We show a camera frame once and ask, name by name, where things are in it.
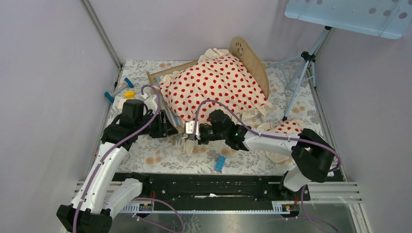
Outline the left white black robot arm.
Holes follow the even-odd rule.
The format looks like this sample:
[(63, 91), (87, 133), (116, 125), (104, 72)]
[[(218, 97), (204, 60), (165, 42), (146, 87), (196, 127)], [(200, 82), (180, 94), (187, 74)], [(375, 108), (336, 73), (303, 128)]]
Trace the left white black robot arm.
[(126, 100), (122, 112), (101, 137), (97, 158), (78, 194), (68, 205), (61, 205), (57, 217), (71, 233), (107, 233), (113, 219), (135, 197), (149, 197), (146, 175), (131, 173), (124, 183), (106, 197), (116, 170), (140, 135), (164, 138), (178, 134), (164, 110), (153, 110), (142, 100)]

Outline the large strawberry print cushion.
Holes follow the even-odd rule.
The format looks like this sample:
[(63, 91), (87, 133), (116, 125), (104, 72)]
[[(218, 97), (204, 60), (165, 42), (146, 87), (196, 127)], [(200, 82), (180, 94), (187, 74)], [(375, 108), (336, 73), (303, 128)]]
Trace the large strawberry print cushion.
[(258, 75), (226, 49), (208, 49), (196, 64), (164, 75), (160, 93), (182, 123), (198, 119), (208, 123), (208, 115), (222, 109), (217, 101), (243, 120), (274, 109), (258, 83)]

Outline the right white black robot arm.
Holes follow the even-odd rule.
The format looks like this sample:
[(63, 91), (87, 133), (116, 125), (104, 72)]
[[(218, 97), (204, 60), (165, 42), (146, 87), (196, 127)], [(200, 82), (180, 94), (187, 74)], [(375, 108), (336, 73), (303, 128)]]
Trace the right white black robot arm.
[(293, 133), (270, 132), (235, 124), (221, 110), (215, 110), (209, 116), (209, 124), (194, 123), (194, 137), (199, 144), (223, 140), (234, 150), (272, 152), (294, 160), (295, 168), (285, 173), (278, 188), (279, 195), (285, 200), (291, 200), (310, 182), (324, 183), (331, 172), (335, 151), (311, 129), (298, 129)]

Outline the wooden pet bed frame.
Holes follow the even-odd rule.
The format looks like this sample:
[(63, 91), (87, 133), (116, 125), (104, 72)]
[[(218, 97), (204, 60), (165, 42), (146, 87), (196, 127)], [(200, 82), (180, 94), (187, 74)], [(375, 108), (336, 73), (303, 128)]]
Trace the wooden pet bed frame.
[[(232, 39), (229, 52), (233, 55), (240, 58), (243, 62), (246, 63), (246, 67), (251, 68), (258, 75), (258, 83), (263, 86), (264, 94), (267, 98), (269, 98), (269, 81), (267, 77), (266, 70), (264, 68), (264, 64), (261, 60), (257, 57), (254, 51), (250, 48), (248, 43), (242, 37), (235, 37)], [(168, 68), (156, 73), (147, 73), (148, 80), (150, 84), (157, 84), (159, 86), (159, 81), (164, 75), (171, 74), (174, 71), (182, 71), (185, 68), (188, 68), (197, 63), (198, 60), (191, 61), (188, 63), (184, 63), (179, 66), (175, 66), (172, 68)], [(184, 126), (185, 123), (179, 121), (178, 117), (176, 117), (166, 105), (166, 111), (168, 113), (168, 119), (171, 124), (178, 130), (179, 134), (185, 132)]]

